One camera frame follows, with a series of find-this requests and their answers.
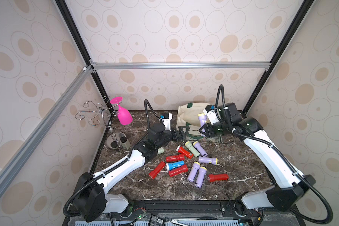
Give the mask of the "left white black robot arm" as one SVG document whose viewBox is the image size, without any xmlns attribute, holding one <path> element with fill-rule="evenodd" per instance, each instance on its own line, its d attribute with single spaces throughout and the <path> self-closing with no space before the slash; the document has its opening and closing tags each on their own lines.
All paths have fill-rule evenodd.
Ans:
<svg viewBox="0 0 339 226">
<path fill-rule="evenodd" d="M 161 122 L 149 127 L 122 159 L 102 171 L 94 174 L 85 172 L 79 177 L 74 193 L 63 207 L 64 215 L 81 216 L 86 222 L 91 222 L 101 214 L 131 212 L 132 206 L 127 197 L 112 195 L 109 191 L 131 172 L 155 158 L 161 147 L 172 141 L 185 140 L 189 130 L 188 126 L 180 126 L 178 130 L 169 131 Z"/>
</svg>

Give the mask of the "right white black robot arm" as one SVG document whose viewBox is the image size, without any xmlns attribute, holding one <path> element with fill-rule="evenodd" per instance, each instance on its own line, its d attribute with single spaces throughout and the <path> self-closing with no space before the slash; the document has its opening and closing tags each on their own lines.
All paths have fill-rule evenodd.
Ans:
<svg viewBox="0 0 339 226">
<path fill-rule="evenodd" d="M 271 141 L 262 125 L 254 118 L 243 118 L 234 103 L 216 108 L 208 105 L 198 115 L 199 132 L 205 137 L 233 134 L 243 141 L 263 162 L 269 171 L 273 185 L 256 192 L 247 192 L 237 197 L 234 208 L 240 217 L 245 210 L 275 208 L 291 211 L 296 216 L 319 225 L 331 223 L 333 211 L 325 197 L 314 187 L 315 178 L 297 169 Z M 325 219 L 313 219 L 297 210 L 293 205 L 311 190 L 323 203 L 327 211 Z"/>
</svg>

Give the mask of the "cream green tote bag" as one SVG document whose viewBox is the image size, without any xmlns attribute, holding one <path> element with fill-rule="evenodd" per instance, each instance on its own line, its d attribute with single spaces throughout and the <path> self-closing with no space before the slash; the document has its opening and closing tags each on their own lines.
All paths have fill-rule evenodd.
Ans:
<svg viewBox="0 0 339 226">
<path fill-rule="evenodd" d="M 178 108 L 177 115 L 177 125 L 179 126 L 189 126 L 190 131 L 188 134 L 189 139 L 202 139 L 203 136 L 199 132 L 200 121 L 198 119 L 198 114 L 203 113 L 203 110 L 209 103 L 188 103 L 182 105 Z"/>
</svg>

